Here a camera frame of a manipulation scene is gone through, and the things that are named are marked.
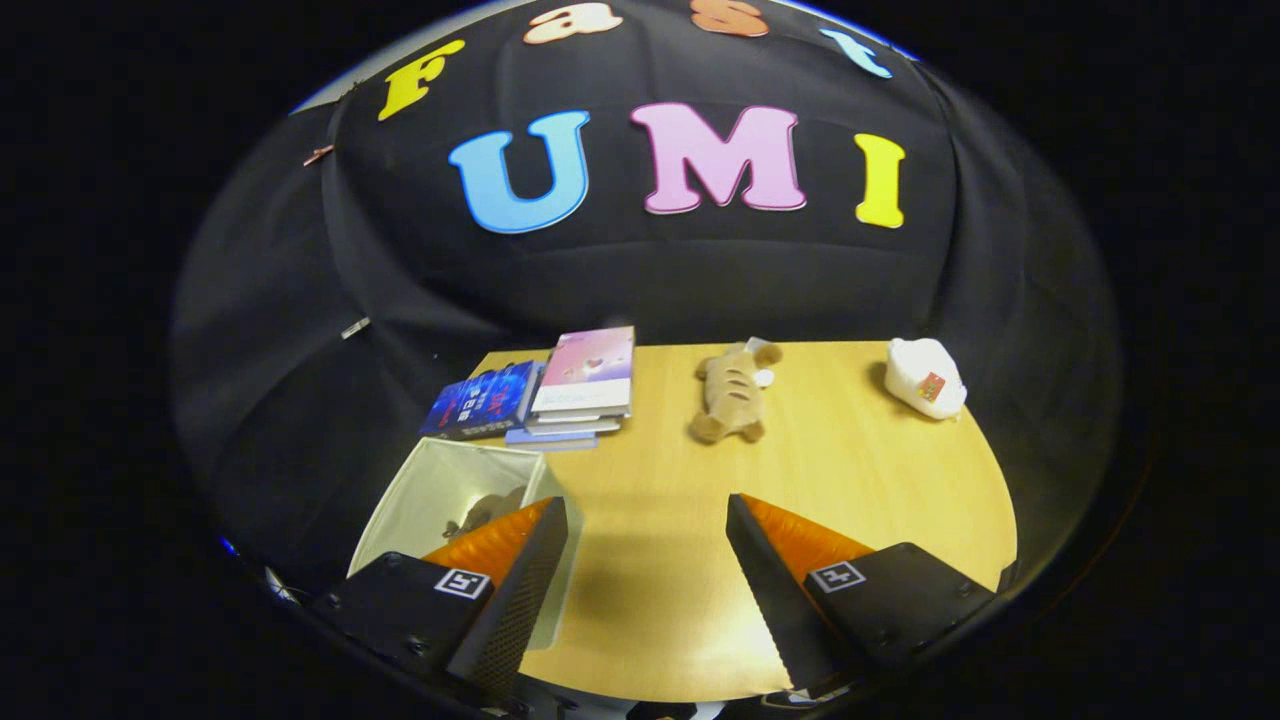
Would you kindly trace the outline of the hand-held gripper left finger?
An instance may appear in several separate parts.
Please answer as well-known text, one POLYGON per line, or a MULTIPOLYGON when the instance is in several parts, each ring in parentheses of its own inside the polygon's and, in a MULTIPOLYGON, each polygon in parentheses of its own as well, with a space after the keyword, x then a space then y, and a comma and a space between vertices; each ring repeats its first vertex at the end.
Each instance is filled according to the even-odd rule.
POLYGON ((422 556, 388 551, 311 601, 320 623, 462 701, 507 701, 568 542, 547 497, 422 556))

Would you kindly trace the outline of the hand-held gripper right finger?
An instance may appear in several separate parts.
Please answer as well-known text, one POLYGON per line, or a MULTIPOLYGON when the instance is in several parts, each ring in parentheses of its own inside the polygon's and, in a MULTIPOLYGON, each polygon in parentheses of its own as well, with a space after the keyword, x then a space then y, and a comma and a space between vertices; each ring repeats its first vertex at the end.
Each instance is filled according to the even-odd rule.
POLYGON ((906 673, 995 600, 918 544, 874 550, 745 493, 726 534, 795 691, 906 673))

